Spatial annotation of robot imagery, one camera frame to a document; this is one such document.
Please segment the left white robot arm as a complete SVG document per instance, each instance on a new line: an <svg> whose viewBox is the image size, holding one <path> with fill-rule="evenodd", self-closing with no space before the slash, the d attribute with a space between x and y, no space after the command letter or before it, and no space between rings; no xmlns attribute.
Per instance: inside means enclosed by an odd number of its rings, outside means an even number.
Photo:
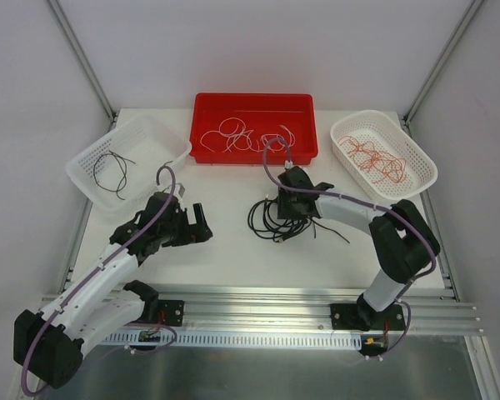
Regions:
<svg viewBox="0 0 500 400"><path fill-rule="evenodd" d="M23 311L13 328L13 359L21 365L21 389L34 398L29 375L45 388L60 388L80 369L83 359L105 337L128 324L159 327L166 312L158 291L134 280L114 298L108 294L162 248L204 243L213 236L201 203L192 206L195 221L177 197L155 192L146 207L117 227L98 260L83 277L37 312Z"/></svg>

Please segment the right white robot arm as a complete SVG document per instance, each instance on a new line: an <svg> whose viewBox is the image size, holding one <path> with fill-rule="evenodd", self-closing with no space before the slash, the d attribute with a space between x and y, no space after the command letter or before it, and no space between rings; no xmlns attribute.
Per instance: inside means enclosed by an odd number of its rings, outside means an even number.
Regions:
<svg viewBox="0 0 500 400"><path fill-rule="evenodd" d="M363 201L332 184L313 184L298 166L277 179L280 205L289 215L340 222L372 239L380 270L357 301L339 313L343 326L364 332L379 327L421 271L437 264L440 244L413 202L380 206Z"/></svg>

